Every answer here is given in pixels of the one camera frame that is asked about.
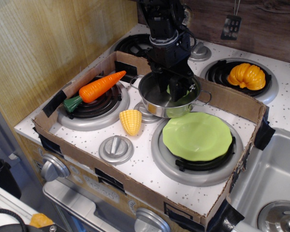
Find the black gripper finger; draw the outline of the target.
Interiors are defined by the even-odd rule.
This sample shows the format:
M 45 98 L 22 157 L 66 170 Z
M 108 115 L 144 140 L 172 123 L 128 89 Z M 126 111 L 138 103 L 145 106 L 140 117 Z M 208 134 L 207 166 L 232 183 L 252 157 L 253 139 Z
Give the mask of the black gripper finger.
M 178 101 L 180 99 L 179 91 L 181 89 L 188 90 L 192 92 L 195 89 L 195 83 L 192 78 L 182 78 L 180 76 L 171 77 L 169 80 L 169 86 L 171 91 L 171 100 L 173 102 Z
M 160 93 L 163 93 L 167 90 L 167 86 L 169 85 L 169 75 L 167 72 L 154 73 L 154 77 L 158 83 Z

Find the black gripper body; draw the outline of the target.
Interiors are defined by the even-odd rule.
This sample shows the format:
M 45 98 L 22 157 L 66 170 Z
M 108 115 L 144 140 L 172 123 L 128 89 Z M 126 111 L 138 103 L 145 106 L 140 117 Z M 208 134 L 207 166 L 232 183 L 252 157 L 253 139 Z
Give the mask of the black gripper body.
M 147 56 L 153 74 L 166 72 L 170 78 L 193 78 L 188 66 L 190 34 L 186 30 L 174 30 L 171 33 L 154 30 L 149 40 L 153 48 L 147 51 Z

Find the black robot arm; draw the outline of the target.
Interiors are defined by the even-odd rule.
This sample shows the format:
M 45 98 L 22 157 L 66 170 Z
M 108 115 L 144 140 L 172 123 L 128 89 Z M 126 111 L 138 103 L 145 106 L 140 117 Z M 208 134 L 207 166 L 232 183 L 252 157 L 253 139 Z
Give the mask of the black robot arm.
M 188 59 L 195 45 L 193 33 L 184 24 L 185 7 L 178 0 L 139 0 L 138 6 L 150 29 L 152 45 L 147 58 L 160 91 L 169 91 L 178 101 L 193 89 Z

